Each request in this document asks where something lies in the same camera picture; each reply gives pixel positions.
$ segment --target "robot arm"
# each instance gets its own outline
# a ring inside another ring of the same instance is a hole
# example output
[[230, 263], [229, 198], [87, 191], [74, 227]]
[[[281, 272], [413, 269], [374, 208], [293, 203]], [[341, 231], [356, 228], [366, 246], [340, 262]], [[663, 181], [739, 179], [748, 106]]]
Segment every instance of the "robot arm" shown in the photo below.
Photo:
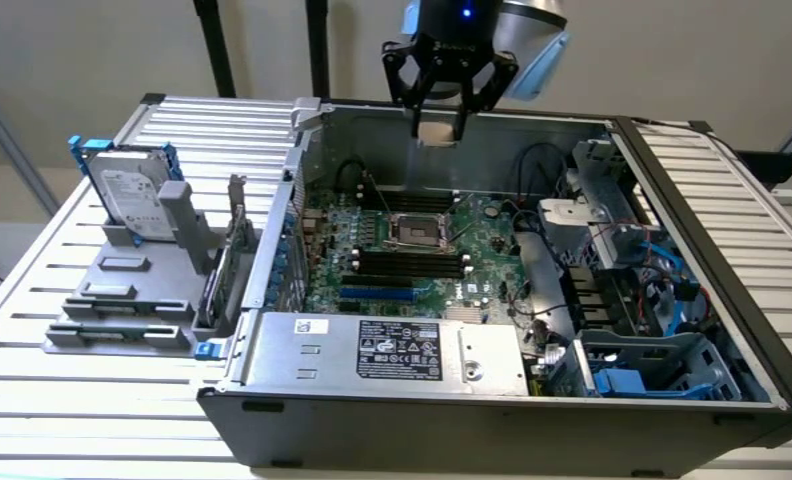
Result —
[[[518, 100], [539, 95], [568, 42], [559, 3], [560, 0], [410, 2], [402, 24], [410, 41], [386, 42], [382, 62], [392, 100], [412, 110], [412, 137], [418, 136], [426, 100], [461, 94], [452, 126], [452, 140], [458, 141], [470, 113], [492, 110], [504, 94]], [[401, 76], [408, 58], [417, 69], [410, 85]], [[474, 82], [484, 85], [478, 91]]]

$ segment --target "power supply label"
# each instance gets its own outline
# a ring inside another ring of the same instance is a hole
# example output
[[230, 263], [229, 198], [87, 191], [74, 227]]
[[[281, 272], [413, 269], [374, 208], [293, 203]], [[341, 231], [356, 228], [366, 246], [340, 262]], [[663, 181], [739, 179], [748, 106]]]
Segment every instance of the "power supply label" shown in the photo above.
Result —
[[389, 380], [442, 380], [436, 323], [360, 321], [357, 375]]

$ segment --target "side panel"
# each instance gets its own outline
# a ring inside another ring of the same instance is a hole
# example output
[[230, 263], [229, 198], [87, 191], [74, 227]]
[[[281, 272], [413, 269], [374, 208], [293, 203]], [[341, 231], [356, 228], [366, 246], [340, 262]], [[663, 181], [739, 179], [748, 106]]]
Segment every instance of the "side panel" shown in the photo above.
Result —
[[[616, 119], [617, 132], [624, 138], [624, 143], [629, 147], [635, 169], [639, 170], [647, 182], [645, 190], [649, 190], [652, 201], [665, 206], [668, 221], [677, 229], [680, 238], [691, 250], [692, 257], [696, 259], [703, 273], [712, 286], [712, 297], [716, 297], [724, 305], [731, 318], [735, 319], [743, 337], [745, 338], [752, 353], [761, 362], [761, 365], [769, 375], [779, 392], [792, 406], [792, 354], [784, 342], [769, 324], [759, 305], [756, 298], [744, 286], [735, 270], [725, 259], [723, 252], [708, 234], [699, 217], [689, 206], [689, 203], [679, 189], [675, 181], [667, 173], [664, 167], [679, 168], [680, 170], [701, 170], [696, 168], [700, 163], [713, 163], [713, 168], [719, 168], [719, 173], [728, 169], [719, 162], [695, 162], [683, 160], [683, 166], [672, 167], [671, 163], [660, 163], [649, 144], [643, 139], [635, 123], [628, 118]], [[748, 208], [760, 208], [755, 203], [745, 202]], [[743, 233], [743, 236], [760, 236], [760, 233]], [[779, 432], [761, 438], [755, 445], [775, 447], [792, 439], [792, 424]]]
[[680, 477], [789, 419], [625, 408], [198, 398], [252, 467]]

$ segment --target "blue pcie slot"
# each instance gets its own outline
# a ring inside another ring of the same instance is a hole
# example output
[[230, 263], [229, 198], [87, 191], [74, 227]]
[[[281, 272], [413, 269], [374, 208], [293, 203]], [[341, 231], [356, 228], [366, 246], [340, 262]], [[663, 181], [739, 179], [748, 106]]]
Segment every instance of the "blue pcie slot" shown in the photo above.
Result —
[[340, 288], [340, 297], [354, 300], [394, 300], [413, 302], [416, 294], [409, 288]]

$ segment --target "cpu socket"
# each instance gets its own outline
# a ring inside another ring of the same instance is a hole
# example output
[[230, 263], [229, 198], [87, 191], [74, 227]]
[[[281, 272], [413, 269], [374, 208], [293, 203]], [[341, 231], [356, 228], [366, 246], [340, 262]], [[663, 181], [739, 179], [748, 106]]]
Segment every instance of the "cpu socket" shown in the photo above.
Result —
[[446, 246], [446, 223], [442, 215], [390, 216], [390, 240], [402, 246]]

